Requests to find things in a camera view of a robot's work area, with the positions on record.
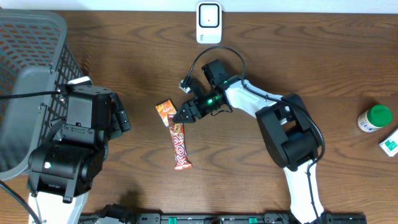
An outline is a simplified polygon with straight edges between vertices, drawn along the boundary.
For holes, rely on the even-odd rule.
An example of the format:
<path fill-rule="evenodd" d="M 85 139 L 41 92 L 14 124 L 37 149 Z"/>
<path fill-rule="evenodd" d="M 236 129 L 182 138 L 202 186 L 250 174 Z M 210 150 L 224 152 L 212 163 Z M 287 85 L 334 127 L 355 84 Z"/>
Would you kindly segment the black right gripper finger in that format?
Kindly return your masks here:
<path fill-rule="evenodd" d="M 196 121 L 189 109 L 180 109 L 173 117 L 174 123 L 194 123 Z"/>
<path fill-rule="evenodd" d="M 188 100 L 184 102 L 181 107 L 178 109 L 177 113 L 181 114 L 192 114 L 195 103 L 193 100 Z"/>

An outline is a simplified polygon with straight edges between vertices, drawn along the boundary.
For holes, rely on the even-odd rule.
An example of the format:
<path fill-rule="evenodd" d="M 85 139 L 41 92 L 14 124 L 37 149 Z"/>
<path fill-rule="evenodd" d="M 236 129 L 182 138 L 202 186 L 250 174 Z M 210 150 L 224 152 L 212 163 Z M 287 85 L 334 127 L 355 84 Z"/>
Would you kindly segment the small orange box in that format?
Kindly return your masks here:
<path fill-rule="evenodd" d="M 169 126 L 169 114 L 175 114 L 177 110 L 175 109 L 171 100 L 167 100 L 159 105 L 155 106 L 159 116 L 162 118 L 163 124 L 168 127 Z"/>

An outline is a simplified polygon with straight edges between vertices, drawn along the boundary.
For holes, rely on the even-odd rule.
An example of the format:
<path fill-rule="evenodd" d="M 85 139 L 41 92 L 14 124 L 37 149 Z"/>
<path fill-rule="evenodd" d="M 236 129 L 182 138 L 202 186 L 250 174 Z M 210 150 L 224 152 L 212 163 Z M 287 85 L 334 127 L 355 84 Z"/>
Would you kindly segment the orange Top chocolate bar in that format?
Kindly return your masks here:
<path fill-rule="evenodd" d="M 187 157 L 184 127 L 182 123 L 175 123 L 173 121 L 174 116 L 175 114 L 167 115 L 169 131 L 174 145 L 175 170 L 190 169 L 193 165 Z"/>

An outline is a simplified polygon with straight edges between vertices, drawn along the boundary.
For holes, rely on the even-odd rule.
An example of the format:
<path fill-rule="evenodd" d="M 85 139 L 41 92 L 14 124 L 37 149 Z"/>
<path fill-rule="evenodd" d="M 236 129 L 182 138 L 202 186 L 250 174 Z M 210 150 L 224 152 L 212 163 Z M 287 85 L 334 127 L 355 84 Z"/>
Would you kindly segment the green-capped white bottle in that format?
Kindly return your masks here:
<path fill-rule="evenodd" d="M 367 133 L 372 133 L 392 122 L 391 110 L 384 105 L 375 105 L 358 116 L 359 128 Z"/>

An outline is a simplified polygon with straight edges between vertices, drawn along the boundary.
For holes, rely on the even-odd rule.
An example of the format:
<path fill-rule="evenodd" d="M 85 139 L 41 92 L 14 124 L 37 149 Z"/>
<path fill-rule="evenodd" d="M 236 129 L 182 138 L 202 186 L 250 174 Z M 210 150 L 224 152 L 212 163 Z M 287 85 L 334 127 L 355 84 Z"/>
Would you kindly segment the white medicine box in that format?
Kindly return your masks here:
<path fill-rule="evenodd" d="M 396 129 L 385 140 L 379 143 L 380 148 L 389 156 L 394 157 L 397 154 L 397 133 Z"/>

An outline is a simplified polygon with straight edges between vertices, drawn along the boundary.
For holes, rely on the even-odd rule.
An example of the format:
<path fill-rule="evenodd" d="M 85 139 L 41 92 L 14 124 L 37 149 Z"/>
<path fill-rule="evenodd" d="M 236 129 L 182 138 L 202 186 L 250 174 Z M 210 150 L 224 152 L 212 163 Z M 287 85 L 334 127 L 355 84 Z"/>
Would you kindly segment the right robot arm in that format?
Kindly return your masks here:
<path fill-rule="evenodd" d="M 193 98 L 182 104 L 174 123 L 194 123 L 220 113 L 223 105 L 256 118 L 266 149 L 283 169 L 290 193 L 290 212 L 299 223 L 321 223 L 324 208 L 317 186 L 317 162 L 325 140 L 301 97 L 274 95 L 252 85 L 244 75 L 230 75 L 220 60 L 202 66 L 211 90 L 204 93 L 186 76 L 179 84 Z"/>

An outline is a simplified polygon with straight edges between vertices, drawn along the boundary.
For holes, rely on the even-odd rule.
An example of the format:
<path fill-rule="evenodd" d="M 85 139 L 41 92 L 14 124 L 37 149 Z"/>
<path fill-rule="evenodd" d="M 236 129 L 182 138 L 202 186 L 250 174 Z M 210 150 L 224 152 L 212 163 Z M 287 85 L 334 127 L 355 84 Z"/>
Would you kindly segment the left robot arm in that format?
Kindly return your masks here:
<path fill-rule="evenodd" d="M 30 223 L 78 223 L 94 178 L 107 158 L 108 142 L 130 130 L 118 94 L 102 86 L 61 85 L 68 102 L 28 160 Z"/>

